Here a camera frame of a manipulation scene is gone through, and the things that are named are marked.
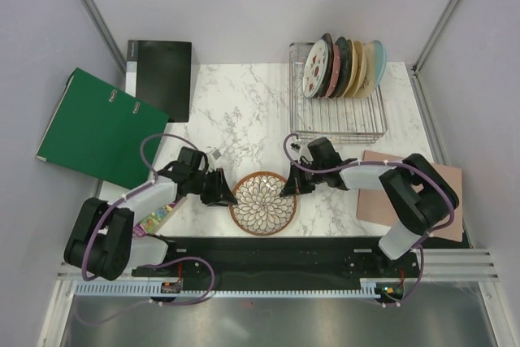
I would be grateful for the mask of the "white strawberry pattern plate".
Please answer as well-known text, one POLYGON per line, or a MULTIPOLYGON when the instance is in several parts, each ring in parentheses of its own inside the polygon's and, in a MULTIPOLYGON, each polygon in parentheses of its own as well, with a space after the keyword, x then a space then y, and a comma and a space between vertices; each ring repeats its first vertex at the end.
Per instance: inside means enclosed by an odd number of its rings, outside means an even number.
POLYGON ((313 98, 320 90, 327 70, 329 57, 327 42, 323 38, 317 40, 311 47, 305 62, 301 87, 305 98, 313 98))

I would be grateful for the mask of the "brown floral pattern plate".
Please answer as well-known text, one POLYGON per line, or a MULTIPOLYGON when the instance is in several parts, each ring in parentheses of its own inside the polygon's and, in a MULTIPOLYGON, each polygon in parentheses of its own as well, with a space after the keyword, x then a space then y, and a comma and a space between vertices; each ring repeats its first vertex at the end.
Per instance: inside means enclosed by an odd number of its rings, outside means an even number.
POLYGON ((233 222, 254 236, 282 232, 294 219, 297 199, 281 197, 286 179, 271 171, 257 171, 243 177, 232 190, 237 200, 229 206, 233 222))

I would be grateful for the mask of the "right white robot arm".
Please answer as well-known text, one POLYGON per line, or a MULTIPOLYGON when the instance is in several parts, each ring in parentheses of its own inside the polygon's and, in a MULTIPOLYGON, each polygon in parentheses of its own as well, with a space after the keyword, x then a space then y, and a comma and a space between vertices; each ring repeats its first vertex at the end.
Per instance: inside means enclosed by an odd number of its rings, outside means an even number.
POLYGON ((388 277, 401 268, 401 261, 416 250, 437 229, 449 226, 459 206, 458 195, 440 173, 421 155, 411 154, 393 162, 343 160, 331 141, 320 137, 306 145, 310 157, 290 157, 288 148, 301 147, 284 142, 291 163, 281 198, 312 193, 317 184, 340 191, 374 190, 386 194, 397 222, 367 252, 352 252, 346 263, 351 271, 359 267, 363 276, 388 277))

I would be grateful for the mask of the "wire dish rack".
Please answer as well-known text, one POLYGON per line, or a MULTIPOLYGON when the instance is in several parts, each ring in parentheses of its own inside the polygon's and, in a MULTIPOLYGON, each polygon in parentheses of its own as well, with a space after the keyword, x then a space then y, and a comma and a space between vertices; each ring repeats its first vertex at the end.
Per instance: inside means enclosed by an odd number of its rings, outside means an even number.
POLYGON ((302 140, 328 137, 335 143, 372 144, 388 130, 381 88, 363 99, 305 98, 301 91, 312 44, 289 45, 288 105, 290 131, 302 140))

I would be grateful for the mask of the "pink polka dot plate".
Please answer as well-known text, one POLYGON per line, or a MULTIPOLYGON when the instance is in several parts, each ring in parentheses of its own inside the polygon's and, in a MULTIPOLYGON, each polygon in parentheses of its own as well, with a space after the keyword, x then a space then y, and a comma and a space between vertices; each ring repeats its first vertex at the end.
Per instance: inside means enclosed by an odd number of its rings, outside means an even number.
POLYGON ((339 79, 341 57, 340 57, 340 49, 337 44, 335 44, 333 46, 333 54, 334 54, 334 59, 333 59, 333 63, 332 63, 332 74, 331 74, 329 86, 328 86, 326 94, 325 94, 326 98, 330 98, 332 96, 332 94, 334 93, 334 91, 336 89, 337 81, 339 79))

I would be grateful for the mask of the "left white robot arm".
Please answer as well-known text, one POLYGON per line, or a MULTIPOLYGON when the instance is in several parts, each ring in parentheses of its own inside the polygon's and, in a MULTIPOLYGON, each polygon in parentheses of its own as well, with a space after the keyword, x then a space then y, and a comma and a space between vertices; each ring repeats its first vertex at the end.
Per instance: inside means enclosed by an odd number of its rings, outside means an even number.
POLYGON ((84 201, 65 246, 64 262, 80 268, 85 280, 116 280, 128 268, 151 267, 160 276, 176 272, 178 257, 167 240, 133 236, 134 226, 162 206, 189 194, 206 206, 238 204, 223 169, 213 168, 207 154, 183 147, 150 181, 109 203, 84 201))

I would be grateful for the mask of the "black rimmed beige plate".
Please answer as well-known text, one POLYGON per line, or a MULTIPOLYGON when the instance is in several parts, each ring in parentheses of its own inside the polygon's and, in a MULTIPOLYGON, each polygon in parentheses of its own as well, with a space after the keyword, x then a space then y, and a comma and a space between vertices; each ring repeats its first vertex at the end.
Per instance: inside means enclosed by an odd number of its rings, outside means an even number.
POLYGON ((332 77, 332 68, 334 63, 334 44, 332 41, 332 36, 330 33, 324 33, 322 35, 322 39, 327 44, 327 65, 325 67, 325 72, 323 75, 323 81, 320 85, 320 89, 318 91, 318 97, 323 98, 329 88, 330 80, 332 77))

